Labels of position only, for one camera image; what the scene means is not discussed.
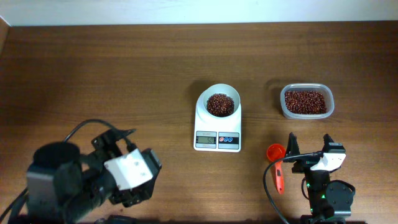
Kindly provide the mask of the orange measuring scoop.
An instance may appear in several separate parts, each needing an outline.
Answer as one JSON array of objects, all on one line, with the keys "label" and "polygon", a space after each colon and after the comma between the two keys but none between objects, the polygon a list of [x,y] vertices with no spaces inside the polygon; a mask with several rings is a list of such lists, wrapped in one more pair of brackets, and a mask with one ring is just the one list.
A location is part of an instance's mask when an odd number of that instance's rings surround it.
[{"label": "orange measuring scoop", "polygon": [[[285,156],[285,148],[281,144],[272,144],[266,152],[266,156],[270,162],[275,162]],[[282,161],[274,164],[274,181],[275,187],[279,194],[284,194],[284,176],[282,171]]]}]

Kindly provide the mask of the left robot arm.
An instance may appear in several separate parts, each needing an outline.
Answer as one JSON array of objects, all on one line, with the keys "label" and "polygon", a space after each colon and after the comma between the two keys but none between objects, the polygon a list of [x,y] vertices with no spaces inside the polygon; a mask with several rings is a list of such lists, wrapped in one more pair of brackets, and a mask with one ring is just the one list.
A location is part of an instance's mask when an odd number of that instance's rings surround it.
[{"label": "left robot arm", "polygon": [[162,168],[152,149],[117,145],[132,130],[107,130],[92,140],[93,152],[62,141],[35,151],[27,187],[10,204],[9,223],[77,223],[105,201],[128,208],[152,197]]}]

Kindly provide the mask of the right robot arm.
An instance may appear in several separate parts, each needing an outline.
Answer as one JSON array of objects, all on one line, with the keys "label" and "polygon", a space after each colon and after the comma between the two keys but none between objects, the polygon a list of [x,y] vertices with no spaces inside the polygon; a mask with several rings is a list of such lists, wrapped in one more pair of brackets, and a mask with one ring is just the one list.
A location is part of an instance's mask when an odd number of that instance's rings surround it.
[{"label": "right robot arm", "polygon": [[321,151],[312,155],[300,153],[297,137],[289,134],[285,162],[294,164],[292,173],[303,174],[302,190],[307,191],[309,215],[302,215],[300,223],[345,223],[351,215],[356,193],[353,185],[342,180],[331,180],[330,174],[341,168],[346,149],[334,142],[329,134],[323,137]]}]

